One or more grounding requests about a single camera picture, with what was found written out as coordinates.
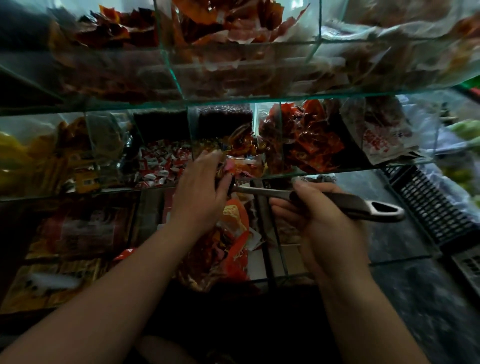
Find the person's right arm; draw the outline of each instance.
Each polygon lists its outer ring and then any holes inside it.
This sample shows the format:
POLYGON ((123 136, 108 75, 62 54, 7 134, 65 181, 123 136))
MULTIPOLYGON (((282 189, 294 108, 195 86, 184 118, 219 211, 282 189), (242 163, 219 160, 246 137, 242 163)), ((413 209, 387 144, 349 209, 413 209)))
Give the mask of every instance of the person's right arm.
POLYGON ((348 218, 322 193, 341 189, 305 182, 294 188, 307 204, 309 217, 287 201, 272 198, 270 204, 276 216, 302 233, 302 258, 320 288, 345 363, 428 364, 372 278, 366 226, 348 218))

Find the plastic basket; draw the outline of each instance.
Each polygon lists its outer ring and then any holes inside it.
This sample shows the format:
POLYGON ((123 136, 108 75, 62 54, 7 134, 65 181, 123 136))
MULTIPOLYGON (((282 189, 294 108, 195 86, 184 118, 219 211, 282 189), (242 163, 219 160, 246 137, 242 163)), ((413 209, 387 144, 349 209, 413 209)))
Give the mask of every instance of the plastic basket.
POLYGON ((416 166, 383 172, 443 253, 450 255, 480 243, 480 226, 454 207, 416 166))

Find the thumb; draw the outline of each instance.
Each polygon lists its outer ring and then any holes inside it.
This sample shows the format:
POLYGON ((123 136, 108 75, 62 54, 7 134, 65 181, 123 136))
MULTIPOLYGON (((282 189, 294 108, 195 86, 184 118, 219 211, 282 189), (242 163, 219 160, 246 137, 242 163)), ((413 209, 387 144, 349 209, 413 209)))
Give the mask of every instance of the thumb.
POLYGON ((296 181, 293 188, 300 199, 307 205, 314 219, 331 221, 342 214, 340 209, 327 196, 308 183, 296 181))
POLYGON ((224 206, 225 202, 227 201, 228 190, 230 189, 230 183, 232 182, 232 178, 232 174, 224 176, 218 184, 218 187, 216 188, 215 200, 218 204, 222 204, 222 206, 224 206))

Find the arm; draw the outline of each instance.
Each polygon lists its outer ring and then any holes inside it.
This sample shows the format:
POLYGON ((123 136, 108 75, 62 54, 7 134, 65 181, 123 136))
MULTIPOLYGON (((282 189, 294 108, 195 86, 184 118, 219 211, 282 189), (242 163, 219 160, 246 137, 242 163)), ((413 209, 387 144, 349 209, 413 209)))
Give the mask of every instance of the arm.
POLYGON ((320 288, 345 363, 428 364, 370 274, 364 223, 349 219, 322 193, 340 188, 300 182, 295 190, 310 210, 308 218, 278 199, 271 199, 272 210, 302 233, 302 258, 320 288))
POLYGON ((177 265, 218 221, 231 176, 215 190, 221 153, 182 176, 170 222, 85 292, 23 334, 0 363, 118 363, 162 297, 177 265))

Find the hanging hole in handle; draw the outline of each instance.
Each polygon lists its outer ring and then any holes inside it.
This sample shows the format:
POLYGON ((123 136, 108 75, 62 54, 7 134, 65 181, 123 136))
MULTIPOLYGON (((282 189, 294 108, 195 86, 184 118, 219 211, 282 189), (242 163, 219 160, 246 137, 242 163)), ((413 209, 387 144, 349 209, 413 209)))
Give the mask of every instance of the hanging hole in handle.
POLYGON ((372 206, 378 211, 378 212, 397 212, 398 208, 391 207, 389 205, 384 205, 378 202, 372 202, 372 206))

